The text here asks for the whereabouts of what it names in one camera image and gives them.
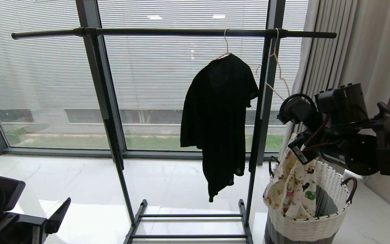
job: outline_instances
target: corrugated metal siding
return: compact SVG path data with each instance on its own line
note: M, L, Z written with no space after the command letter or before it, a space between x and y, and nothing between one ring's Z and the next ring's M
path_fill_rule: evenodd
M287 0L284 28L301 30L307 0ZM104 27L263 29L263 1L99 1ZM212 19L225 14L225 19ZM150 20L147 15L160 15ZM8 124L43 133L104 133L101 124L69 124L64 109L98 109L82 38L14 41L11 32L79 26L74 0L0 0L0 109L28 108L33 124ZM261 62L262 38L228 38L230 52L253 73ZM181 109L193 77L225 51L221 37L106 37L120 109ZM299 65L300 39L283 39L280 61L290 84ZM285 86L275 88L285 94ZM273 109L280 106L274 98ZM269 134L284 127L271 126ZM178 133L179 125L124 125L126 131ZM248 134L252 127L247 126Z

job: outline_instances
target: white wicker basket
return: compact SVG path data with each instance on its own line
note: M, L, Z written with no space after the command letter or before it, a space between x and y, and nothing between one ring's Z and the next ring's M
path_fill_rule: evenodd
M316 162L316 213L313 218L293 219L269 209L266 223L267 244L330 244L351 205L357 181L342 175L332 167ZM347 182L353 180L350 194Z

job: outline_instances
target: sheer curtain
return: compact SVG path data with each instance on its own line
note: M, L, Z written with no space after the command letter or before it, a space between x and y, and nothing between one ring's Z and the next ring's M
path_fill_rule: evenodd
M305 29L338 36L302 41L294 93L313 97L327 88L361 83L370 117L378 112L377 102L390 107L390 1L310 1ZM301 129L287 126L283 149L289 135ZM366 182L390 202L390 176L376 174Z

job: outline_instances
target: cartoon print fabric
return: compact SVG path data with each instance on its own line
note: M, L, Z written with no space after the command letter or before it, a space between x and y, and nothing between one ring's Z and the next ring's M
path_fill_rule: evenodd
M297 137L291 135L290 142ZM316 163L302 165L287 148L263 194L264 203L291 218L310 218L316 211Z

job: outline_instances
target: black t-shirt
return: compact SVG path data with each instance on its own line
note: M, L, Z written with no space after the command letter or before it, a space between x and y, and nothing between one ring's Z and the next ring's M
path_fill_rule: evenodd
M232 184L234 173L243 175L246 107L257 96L251 69L233 54L210 62L189 87L181 119L180 146L202 149L210 202Z

